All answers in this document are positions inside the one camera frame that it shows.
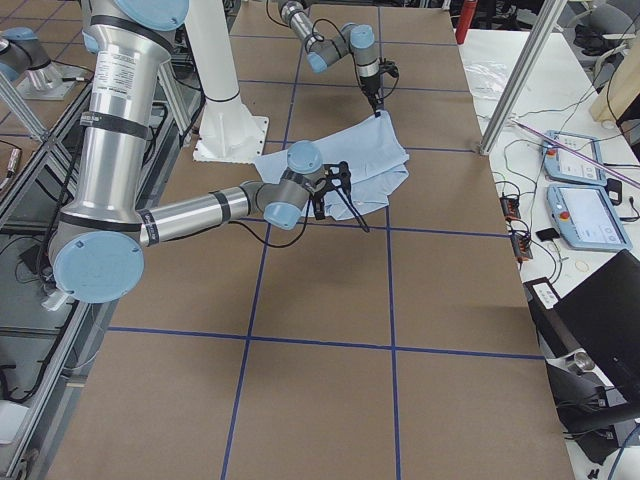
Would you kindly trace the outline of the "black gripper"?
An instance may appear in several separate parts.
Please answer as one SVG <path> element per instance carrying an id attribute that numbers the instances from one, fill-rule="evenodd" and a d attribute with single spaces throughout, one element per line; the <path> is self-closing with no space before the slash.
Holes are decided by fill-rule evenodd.
<path id="1" fill-rule="evenodd" d="M 381 80 L 379 74 L 359 77 L 362 93 L 370 103 L 375 118 L 385 110 L 384 99 L 380 95 Z"/>
<path id="2" fill-rule="evenodd" d="M 317 182 L 309 197 L 309 207 L 314 210 L 315 220 L 326 219 L 324 197 L 333 190 L 332 182 Z"/>

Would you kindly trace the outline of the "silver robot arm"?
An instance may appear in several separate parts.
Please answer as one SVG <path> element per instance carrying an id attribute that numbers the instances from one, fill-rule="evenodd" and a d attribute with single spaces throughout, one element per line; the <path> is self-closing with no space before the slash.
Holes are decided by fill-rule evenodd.
<path id="1" fill-rule="evenodd" d="M 296 143 L 276 183 L 249 181 L 163 207 L 136 206 L 152 103 L 174 33 L 187 30 L 205 92 L 200 129 L 207 150 L 264 135 L 238 96 L 227 22 L 218 1 L 97 1 L 88 28 L 97 44 L 76 194 L 60 213 L 49 247 L 57 287 L 87 303 L 121 298 L 139 282 L 147 246 L 259 212 L 292 229 L 326 180 L 318 149 Z"/>
<path id="2" fill-rule="evenodd" d="M 307 13 L 311 1 L 278 1 L 283 24 L 301 41 L 307 62 L 315 73 L 325 72 L 345 57 L 351 57 L 358 86 L 374 115 L 384 109 L 382 77 L 398 79 L 394 61 L 382 58 L 371 25 L 347 23 L 338 28 L 333 22 L 319 18 L 312 21 Z"/>

